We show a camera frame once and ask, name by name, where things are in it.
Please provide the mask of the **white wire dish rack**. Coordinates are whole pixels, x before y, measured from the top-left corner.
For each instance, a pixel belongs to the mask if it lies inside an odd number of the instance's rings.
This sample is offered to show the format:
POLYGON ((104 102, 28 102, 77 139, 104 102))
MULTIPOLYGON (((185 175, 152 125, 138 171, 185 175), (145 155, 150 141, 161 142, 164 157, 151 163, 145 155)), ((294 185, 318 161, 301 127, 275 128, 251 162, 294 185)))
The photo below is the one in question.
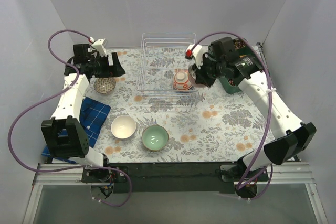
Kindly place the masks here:
POLYGON ((195 90, 174 88, 173 78, 179 71, 187 71, 190 62, 185 51, 196 43, 191 32, 145 32, 141 37, 139 75, 136 90, 149 97, 178 97, 195 90))

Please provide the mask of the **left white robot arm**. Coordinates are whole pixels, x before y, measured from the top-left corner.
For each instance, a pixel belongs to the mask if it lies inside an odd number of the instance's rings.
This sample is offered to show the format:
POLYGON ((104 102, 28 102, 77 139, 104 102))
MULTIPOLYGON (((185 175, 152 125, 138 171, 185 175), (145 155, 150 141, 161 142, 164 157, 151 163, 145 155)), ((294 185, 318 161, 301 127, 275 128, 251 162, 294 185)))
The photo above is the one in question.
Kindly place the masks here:
POLYGON ((80 123, 80 110, 91 78, 125 74, 118 55, 108 53, 105 43, 105 39, 98 39, 73 46, 74 56, 65 66, 63 94, 51 118, 41 124, 51 157, 95 166, 93 175, 100 182, 108 181, 112 170, 106 165, 107 158, 90 147, 89 136, 80 123))

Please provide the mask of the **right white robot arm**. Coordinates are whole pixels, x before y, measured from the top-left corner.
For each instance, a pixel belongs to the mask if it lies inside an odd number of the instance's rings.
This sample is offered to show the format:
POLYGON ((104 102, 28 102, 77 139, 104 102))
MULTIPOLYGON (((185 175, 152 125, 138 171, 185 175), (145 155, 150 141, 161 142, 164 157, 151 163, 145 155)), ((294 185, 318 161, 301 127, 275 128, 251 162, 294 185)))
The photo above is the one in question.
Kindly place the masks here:
POLYGON ((265 130, 274 139, 244 155, 229 170, 242 180, 251 180, 257 170, 271 164, 281 165, 304 151, 317 129, 313 123, 304 123, 278 95, 271 84, 269 71, 261 56, 242 38, 224 37, 208 47, 191 44, 185 52, 194 59, 188 69, 196 84, 211 87, 218 78, 225 78, 247 95, 266 120, 265 130))

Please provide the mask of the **celadon green bowl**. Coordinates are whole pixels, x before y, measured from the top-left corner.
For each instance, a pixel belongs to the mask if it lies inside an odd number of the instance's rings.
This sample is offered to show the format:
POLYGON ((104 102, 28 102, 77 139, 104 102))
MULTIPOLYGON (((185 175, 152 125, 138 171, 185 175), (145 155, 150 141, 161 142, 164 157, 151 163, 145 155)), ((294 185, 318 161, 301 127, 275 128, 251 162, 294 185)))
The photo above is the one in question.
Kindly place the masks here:
POLYGON ((151 151, 160 151, 167 145, 168 140, 167 130, 160 125, 151 125, 142 133, 142 144, 151 151))

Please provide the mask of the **orange floral bowl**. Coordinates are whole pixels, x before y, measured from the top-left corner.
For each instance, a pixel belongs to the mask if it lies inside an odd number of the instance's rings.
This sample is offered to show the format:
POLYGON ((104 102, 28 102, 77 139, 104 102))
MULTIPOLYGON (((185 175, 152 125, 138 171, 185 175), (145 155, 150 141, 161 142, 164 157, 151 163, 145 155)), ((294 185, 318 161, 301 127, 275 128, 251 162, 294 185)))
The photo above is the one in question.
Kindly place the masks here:
POLYGON ((179 71, 175 74, 173 79, 173 88, 176 90, 186 91, 191 88, 188 73, 186 71, 179 71))

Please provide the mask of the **black white leaf bowl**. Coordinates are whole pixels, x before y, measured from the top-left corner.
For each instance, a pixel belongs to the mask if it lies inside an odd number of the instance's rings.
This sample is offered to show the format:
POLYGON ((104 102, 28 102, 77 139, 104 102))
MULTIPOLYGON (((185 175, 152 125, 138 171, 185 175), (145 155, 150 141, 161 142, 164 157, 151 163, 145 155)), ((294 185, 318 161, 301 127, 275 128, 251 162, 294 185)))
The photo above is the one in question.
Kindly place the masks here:
POLYGON ((206 88, 207 87, 206 85, 196 83, 196 75, 194 73, 194 70, 192 69, 192 66, 189 66, 188 68, 188 78, 192 86, 195 88, 206 88))

